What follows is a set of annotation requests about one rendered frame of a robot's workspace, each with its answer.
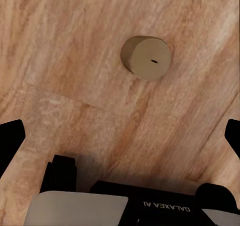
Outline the pillar candle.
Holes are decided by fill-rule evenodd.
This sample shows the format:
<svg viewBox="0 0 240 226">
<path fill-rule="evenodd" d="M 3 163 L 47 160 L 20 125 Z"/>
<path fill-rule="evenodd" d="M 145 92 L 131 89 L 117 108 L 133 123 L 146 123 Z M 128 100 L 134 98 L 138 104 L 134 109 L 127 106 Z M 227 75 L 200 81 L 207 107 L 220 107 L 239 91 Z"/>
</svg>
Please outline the pillar candle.
<svg viewBox="0 0 240 226">
<path fill-rule="evenodd" d="M 160 38 L 134 36 L 121 47 L 120 58 L 125 68 L 142 81 L 154 81 L 170 67 L 171 53 Z"/>
</svg>

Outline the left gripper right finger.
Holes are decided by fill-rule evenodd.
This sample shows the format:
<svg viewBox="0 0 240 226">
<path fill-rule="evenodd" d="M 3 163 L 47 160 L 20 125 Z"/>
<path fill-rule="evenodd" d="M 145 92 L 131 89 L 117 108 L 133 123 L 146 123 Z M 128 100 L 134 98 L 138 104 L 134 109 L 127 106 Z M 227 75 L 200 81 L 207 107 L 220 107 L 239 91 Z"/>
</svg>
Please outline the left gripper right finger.
<svg viewBox="0 0 240 226">
<path fill-rule="evenodd" d="M 240 121 L 228 120 L 224 136 L 240 158 Z"/>
</svg>

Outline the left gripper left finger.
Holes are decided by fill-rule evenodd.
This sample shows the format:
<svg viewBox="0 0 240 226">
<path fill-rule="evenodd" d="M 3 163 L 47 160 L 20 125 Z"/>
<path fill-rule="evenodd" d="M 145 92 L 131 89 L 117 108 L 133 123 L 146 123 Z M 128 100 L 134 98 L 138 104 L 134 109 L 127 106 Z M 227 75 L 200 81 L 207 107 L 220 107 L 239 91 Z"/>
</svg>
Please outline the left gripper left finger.
<svg viewBox="0 0 240 226">
<path fill-rule="evenodd" d="M 0 178 L 26 138 L 22 120 L 0 125 Z"/>
</svg>

